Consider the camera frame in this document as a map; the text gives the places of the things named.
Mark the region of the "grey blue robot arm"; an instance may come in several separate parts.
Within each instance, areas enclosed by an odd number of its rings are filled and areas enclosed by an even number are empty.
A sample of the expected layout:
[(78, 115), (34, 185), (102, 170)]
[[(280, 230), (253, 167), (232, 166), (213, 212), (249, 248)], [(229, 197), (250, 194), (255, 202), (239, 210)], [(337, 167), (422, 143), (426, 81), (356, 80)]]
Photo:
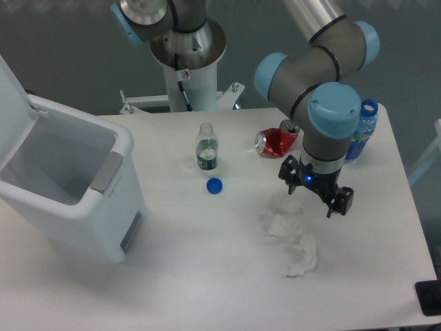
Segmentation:
[[(287, 157), (279, 177), (290, 190), (316, 193), (329, 214), (344, 215), (353, 190), (337, 180), (361, 100), (340, 81), (376, 58), (378, 33), (364, 21), (350, 21), (335, 1), (286, 1), (285, 7), (310, 49), (299, 59), (269, 54), (254, 74), (257, 91), (304, 133), (300, 157)], [(115, 1), (111, 11), (131, 43), (150, 45), (164, 70), (171, 110), (217, 109), (217, 63), (226, 38), (204, 1)]]

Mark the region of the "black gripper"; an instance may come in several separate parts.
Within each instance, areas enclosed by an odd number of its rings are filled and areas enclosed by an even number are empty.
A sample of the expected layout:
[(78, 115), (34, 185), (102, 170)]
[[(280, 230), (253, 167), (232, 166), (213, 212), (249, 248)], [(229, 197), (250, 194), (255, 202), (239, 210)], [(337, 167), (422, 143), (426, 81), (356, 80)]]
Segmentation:
[(288, 194), (303, 186), (317, 194), (328, 206), (327, 218), (332, 214), (345, 216), (353, 203), (354, 189), (339, 187), (337, 179), (340, 170), (328, 174), (313, 171), (311, 163), (305, 165), (301, 160), (289, 155), (281, 164), (278, 178), (288, 186)]

